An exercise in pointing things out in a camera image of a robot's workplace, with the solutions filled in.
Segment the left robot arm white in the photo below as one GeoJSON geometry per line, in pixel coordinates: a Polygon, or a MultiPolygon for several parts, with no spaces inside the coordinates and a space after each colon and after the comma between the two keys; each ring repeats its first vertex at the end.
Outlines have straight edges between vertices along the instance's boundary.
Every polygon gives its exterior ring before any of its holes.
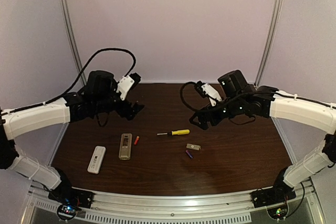
{"type": "Polygon", "coordinates": [[[129,91],[140,81],[137,73],[115,81],[112,73],[96,70],[90,72],[87,84],[78,92],[66,92],[55,101],[33,104],[25,109],[4,110],[1,113],[1,169],[11,169],[50,190],[68,186],[61,171],[26,156],[16,148],[14,139],[51,125],[97,119],[102,113],[117,112],[130,121],[144,107],[127,100],[129,91]]]}

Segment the white remote control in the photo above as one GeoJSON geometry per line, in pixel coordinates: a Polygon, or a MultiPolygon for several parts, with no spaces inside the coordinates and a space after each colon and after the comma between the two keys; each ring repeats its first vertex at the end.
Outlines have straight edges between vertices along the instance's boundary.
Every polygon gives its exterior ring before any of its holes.
{"type": "Polygon", "coordinates": [[[104,155],[106,153],[106,148],[104,146],[96,146],[91,160],[89,162],[87,172],[91,174],[98,174],[100,172],[100,168],[104,159],[104,155]]]}

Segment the grey battery cover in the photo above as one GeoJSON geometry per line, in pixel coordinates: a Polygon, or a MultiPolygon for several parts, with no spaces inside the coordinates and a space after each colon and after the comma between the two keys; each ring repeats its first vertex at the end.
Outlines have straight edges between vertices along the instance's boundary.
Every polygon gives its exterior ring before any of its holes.
{"type": "Polygon", "coordinates": [[[188,144],[186,145],[186,148],[187,148],[188,150],[195,150],[195,151],[200,151],[200,150],[201,150],[201,147],[200,147],[199,145],[190,144],[190,143],[188,143],[188,144]]]}

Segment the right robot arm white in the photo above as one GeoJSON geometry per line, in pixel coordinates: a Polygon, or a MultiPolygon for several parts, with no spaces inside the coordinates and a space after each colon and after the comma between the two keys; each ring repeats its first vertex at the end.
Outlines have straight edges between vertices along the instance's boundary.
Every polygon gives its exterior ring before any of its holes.
{"type": "Polygon", "coordinates": [[[294,121],[325,132],[321,143],[304,158],[281,170],[274,187],[291,191],[303,180],[335,165],[335,104],[325,103],[289,94],[270,86],[256,87],[246,81],[240,70],[231,71],[218,78],[225,97],[205,82],[192,82],[209,105],[193,109],[190,123],[206,130],[218,125],[223,119],[246,115],[294,121]]]}

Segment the yellow handled screwdriver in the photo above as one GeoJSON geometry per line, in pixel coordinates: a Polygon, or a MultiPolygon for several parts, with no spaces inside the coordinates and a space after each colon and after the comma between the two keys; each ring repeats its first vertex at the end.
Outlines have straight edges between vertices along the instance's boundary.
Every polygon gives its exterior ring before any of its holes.
{"type": "Polygon", "coordinates": [[[167,135],[167,136],[176,136],[176,135],[188,135],[190,134],[190,130],[186,129],[186,130],[176,130],[176,131],[170,131],[170,132],[166,132],[166,133],[157,133],[157,136],[163,136],[163,135],[167,135]]]}

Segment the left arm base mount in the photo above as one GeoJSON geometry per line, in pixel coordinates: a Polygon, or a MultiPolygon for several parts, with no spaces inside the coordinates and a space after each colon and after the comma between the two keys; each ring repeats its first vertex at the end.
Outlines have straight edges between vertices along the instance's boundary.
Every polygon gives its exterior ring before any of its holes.
{"type": "Polygon", "coordinates": [[[48,198],[66,205],[72,205],[78,208],[90,209],[94,193],[87,190],[72,188],[70,191],[61,193],[59,190],[52,190],[48,198]]]}

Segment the purple battery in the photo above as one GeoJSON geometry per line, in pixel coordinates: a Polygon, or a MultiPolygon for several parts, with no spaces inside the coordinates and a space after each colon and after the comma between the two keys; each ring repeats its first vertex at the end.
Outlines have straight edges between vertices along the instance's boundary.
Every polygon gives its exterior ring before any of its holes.
{"type": "Polygon", "coordinates": [[[191,152],[189,150],[186,150],[185,152],[190,159],[193,159],[193,155],[191,154],[191,152]]]}

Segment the grey remote control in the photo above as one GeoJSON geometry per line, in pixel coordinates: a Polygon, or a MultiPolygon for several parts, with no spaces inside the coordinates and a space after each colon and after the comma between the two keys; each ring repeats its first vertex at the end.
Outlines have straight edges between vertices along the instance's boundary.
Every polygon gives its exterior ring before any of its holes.
{"type": "Polygon", "coordinates": [[[124,133],[121,135],[119,159],[129,160],[131,158],[132,134],[124,133]]]}

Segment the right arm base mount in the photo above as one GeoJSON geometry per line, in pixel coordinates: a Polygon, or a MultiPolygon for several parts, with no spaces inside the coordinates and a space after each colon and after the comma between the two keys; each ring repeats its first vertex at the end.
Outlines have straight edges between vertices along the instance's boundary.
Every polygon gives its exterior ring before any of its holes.
{"type": "Polygon", "coordinates": [[[271,206],[296,198],[296,193],[293,189],[282,187],[259,188],[252,191],[250,195],[254,208],[271,206]]]}

